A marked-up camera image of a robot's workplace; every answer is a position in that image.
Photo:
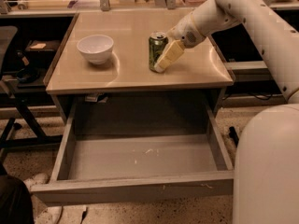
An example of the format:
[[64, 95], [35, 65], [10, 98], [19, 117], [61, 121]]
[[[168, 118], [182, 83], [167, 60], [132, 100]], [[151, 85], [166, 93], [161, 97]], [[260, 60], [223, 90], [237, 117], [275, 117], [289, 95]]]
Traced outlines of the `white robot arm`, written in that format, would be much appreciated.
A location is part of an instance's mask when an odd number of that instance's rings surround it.
[[299, 224], [299, 34], [265, 0], [206, 0], [167, 33], [154, 68], [163, 72], [185, 49], [241, 24], [261, 60], [233, 63], [239, 79], [285, 99], [257, 114], [235, 154], [233, 224]]

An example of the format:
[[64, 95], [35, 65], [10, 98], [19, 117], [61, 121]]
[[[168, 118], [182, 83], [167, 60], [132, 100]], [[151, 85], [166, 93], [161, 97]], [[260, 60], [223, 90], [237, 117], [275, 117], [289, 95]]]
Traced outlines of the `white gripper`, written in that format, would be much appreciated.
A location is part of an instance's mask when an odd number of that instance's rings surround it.
[[154, 65], [154, 69], [158, 73], [164, 72], [174, 63], [184, 53], [185, 48], [194, 48], [206, 39], [195, 26], [192, 15], [187, 15], [181, 19], [167, 32], [167, 36], [173, 41], [166, 45]]

